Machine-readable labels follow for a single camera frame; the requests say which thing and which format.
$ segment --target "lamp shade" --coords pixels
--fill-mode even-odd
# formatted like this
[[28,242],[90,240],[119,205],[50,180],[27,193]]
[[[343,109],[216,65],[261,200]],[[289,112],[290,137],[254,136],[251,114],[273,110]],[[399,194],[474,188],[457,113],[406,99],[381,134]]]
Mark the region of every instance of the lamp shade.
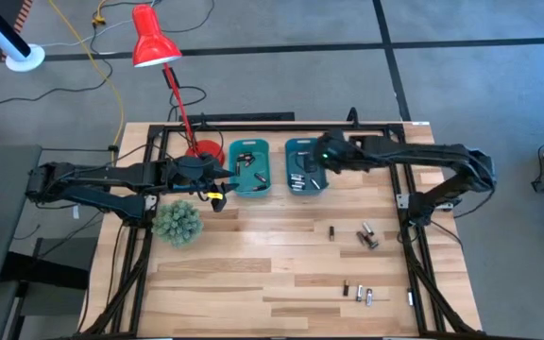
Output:
[[157,13],[152,7],[138,5],[131,16],[138,32],[138,42],[133,48],[133,66],[157,65],[181,57],[176,44],[162,34]]

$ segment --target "table leg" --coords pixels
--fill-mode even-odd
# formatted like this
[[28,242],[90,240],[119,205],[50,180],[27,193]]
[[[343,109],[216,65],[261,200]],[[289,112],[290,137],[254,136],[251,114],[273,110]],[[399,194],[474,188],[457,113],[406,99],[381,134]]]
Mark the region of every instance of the table leg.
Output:
[[9,251],[1,269],[0,281],[29,281],[58,287],[86,289],[89,271],[70,265],[51,263]]

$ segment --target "yellow tag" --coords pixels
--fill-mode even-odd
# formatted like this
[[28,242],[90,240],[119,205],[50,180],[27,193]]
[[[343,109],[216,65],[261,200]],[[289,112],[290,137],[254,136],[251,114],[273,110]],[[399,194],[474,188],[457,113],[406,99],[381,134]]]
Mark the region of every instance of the yellow tag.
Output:
[[217,198],[217,199],[223,199],[224,196],[220,193],[207,193],[208,198]]

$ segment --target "black desk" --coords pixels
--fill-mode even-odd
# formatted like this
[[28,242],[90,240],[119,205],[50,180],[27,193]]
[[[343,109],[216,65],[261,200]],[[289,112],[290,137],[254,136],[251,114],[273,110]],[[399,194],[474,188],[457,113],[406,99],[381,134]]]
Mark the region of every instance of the black desk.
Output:
[[88,272],[67,265],[36,262],[9,251],[26,202],[28,172],[39,162],[40,146],[0,146],[0,281],[37,281],[85,289]]

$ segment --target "red desk lamp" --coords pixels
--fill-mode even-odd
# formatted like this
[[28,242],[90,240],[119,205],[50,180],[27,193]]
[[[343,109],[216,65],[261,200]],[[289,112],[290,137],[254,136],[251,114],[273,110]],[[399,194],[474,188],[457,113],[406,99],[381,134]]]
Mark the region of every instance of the red desk lamp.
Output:
[[186,137],[189,141],[186,155],[196,156],[207,152],[216,157],[220,164],[224,164],[225,155],[222,147],[210,140],[196,141],[192,128],[186,116],[186,109],[179,96],[178,84],[171,75],[171,70],[167,62],[181,58],[181,52],[174,42],[162,34],[157,13],[148,5],[136,6],[131,16],[138,32],[138,42],[133,48],[133,66],[144,67],[163,64],[165,75],[171,84],[174,96],[178,99],[181,118],[186,126]]

